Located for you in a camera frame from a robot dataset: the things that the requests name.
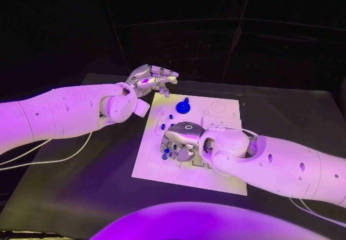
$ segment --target hole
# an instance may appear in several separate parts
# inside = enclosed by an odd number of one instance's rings
[[[302,169],[302,172],[306,170],[306,165],[305,165],[305,163],[302,163],[300,165],[300,169]]]

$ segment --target blue knob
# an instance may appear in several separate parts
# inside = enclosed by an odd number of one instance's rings
[[[170,149],[166,148],[165,149],[165,152],[163,152],[163,155],[162,155],[162,159],[166,160],[168,159],[168,153],[170,152]]]
[[[189,104],[189,98],[186,97],[182,102],[178,103],[176,105],[176,111],[181,114],[186,114],[191,111],[191,104]]]

